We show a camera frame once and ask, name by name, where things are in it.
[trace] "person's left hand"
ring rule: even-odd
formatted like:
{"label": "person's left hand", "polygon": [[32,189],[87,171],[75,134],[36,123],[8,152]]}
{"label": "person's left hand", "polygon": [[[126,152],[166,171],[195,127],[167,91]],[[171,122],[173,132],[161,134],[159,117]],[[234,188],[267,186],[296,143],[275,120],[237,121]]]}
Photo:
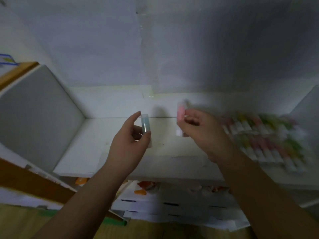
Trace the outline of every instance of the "person's left hand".
{"label": "person's left hand", "polygon": [[137,167],[151,140],[151,132],[142,135],[142,128],[134,125],[140,115],[130,116],[114,136],[104,165],[123,179]]}

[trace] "person's right hand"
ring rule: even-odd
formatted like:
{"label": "person's right hand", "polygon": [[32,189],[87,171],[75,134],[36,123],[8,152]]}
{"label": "person's right hand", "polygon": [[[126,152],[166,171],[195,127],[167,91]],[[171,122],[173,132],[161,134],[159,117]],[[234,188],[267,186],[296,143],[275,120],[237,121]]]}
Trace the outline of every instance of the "person's right hand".
{"label": "person's right hand", "polygon": [[228,157],[236,149],[220,122],[212,115],[196,109],[186,109],[185,115],[184,120],[177,122],[178,126],[213,162]]}

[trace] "black slot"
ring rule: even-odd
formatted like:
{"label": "black slot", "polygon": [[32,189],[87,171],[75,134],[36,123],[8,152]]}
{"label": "black slot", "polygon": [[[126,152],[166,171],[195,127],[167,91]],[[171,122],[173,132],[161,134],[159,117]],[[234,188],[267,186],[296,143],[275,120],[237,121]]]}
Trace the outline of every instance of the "black slot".
{"label": "black slot", "polygon": [[126,202],[136,202],[135,200],[129,200],[129,199],[122,199],[121,201],[126,201]]}
{"label": "black slot", "polygon": [[210,205],[209,207],[224,208],[224,209],[226,209],[226,208],[227,208],[227,207],[225,207],[225,206],[216,206],[216,205]]}
{"label": "black slot", "polygon": [[172,205],[172,206],[179,206],[179,204],[174,204],[174,203],[168,203],[168,202],[164,202],[164,205]]}

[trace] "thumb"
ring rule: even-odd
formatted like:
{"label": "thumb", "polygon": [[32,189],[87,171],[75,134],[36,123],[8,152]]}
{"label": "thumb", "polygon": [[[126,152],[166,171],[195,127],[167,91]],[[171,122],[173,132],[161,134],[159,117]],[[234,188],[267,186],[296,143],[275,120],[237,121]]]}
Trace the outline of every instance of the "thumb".
{"label": "thumb", "polygon": [[138,141],[138,145],[141,149],[146,150],[151,142],[151,132],[148,131],[143,134],[142,138]]}
{"label": "thumb", "polygon": [[189,124],[185,122],[185,120],[179,120],[177,121],[177,125],[181,128],[183,132],[185,132],[190,137],[193,137],[195,135],[195,132],[198,128],[198,126]]}

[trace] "hand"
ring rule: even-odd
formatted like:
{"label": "hand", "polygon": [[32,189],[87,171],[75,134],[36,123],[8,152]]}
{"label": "hand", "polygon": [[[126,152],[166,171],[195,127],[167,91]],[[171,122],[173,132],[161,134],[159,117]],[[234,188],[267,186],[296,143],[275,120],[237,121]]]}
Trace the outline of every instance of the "hand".
{"label": "hand", "polygon": [[137,167],[151,140],[151,132],[142,135],[142,128],[134,125],[140,115],[136,112],[130,116],[114,136],[104,165],[123,179]]}
{"label": "hand", "polygon": [[237,149],[215,117],[196,109],[185,110],[185,115],[184,120],[177,122],[178,126],[213,162]]}

